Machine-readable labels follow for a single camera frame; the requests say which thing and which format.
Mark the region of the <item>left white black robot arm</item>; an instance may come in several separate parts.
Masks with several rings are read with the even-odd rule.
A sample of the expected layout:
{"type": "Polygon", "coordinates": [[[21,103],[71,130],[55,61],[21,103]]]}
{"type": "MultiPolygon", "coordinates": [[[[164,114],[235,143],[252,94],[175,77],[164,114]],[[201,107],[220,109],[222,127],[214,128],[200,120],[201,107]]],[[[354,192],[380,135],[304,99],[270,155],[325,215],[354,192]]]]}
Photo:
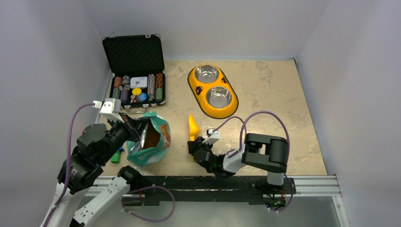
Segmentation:
{"type": "Polygon", "coordinates": [[[56,193],[41,226],[68,227],[73,222],[83,196],[103,172],[103,167],[127,141],[140,141],[148,128],[146,118],[109,122],[87,126],[74,148],[68,146],[67,159],[57,177],[56,193]]]}

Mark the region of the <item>yellow plastic scoop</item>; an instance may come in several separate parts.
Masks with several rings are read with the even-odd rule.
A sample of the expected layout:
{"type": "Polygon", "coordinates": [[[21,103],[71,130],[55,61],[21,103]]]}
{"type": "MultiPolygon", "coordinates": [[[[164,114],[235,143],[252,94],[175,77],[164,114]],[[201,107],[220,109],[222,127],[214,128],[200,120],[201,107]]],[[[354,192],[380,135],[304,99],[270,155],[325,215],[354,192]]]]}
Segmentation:
{"type": "Polygon", "coordinates": [[[188,125],[189,125],[189,141],[195,141],[199,136],[200,129],[192,114],[190,114],[188,117],[188,125]]]}

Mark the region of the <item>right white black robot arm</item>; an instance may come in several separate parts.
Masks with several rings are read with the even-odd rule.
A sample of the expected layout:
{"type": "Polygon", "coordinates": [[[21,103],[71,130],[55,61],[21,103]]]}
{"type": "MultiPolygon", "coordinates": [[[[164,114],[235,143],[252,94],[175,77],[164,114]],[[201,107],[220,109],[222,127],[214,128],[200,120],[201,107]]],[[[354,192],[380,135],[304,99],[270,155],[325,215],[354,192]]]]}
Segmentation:
{"type": "Polygon", "coordinates": [[[208,173],[228,178],[245,166],[267,172],[266,188],[278,192],[284,186],[288,165],[288,140],[282,137],[248,133],[241,148],[215,155],[213,145],[220,139],[218,131],[211,130],[207,138],[197,137],[187,142],[193,160],[208,173]]]}

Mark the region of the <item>green dog food bag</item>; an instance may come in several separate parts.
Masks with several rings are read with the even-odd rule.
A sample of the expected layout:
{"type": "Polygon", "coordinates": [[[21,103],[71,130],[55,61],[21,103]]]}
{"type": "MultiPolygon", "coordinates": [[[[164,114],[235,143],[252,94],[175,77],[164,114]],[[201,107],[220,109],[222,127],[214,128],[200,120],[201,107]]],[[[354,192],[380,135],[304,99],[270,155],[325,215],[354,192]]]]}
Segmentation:
{"type": "Polygon", "coordinates": [[[140,167],[146,167],[160,162],[171,145],[171,130],[169,123],[156,111],[147,112],[142,116],[149,120],[138,142],[127,141],[127,160],[140,167]]]}

